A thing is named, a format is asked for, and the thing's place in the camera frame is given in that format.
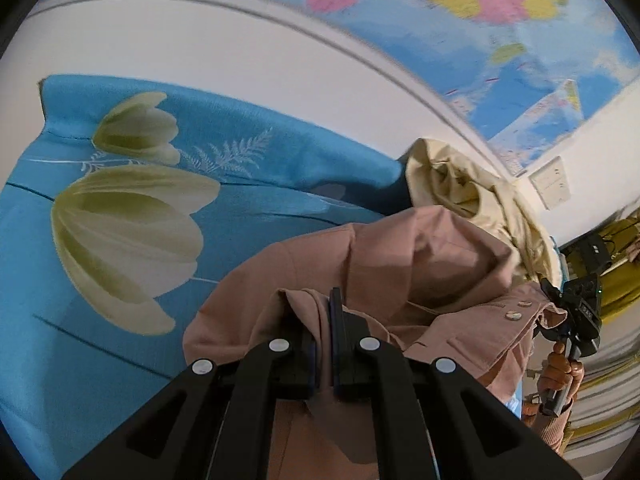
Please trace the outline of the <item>right hand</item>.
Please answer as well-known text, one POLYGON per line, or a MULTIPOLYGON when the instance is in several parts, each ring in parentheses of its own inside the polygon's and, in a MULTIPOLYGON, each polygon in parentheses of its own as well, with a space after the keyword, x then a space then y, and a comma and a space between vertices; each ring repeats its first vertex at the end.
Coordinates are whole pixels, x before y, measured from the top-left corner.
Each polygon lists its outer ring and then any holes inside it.
POLYGON ((547 364, 537 382, 541 396, 551 391, 567 388, 565 405, 571 404, 585 377, 585 367, 580 361, 570 361, 565 355, 565 344, 557 341, 547 356, 547 364))

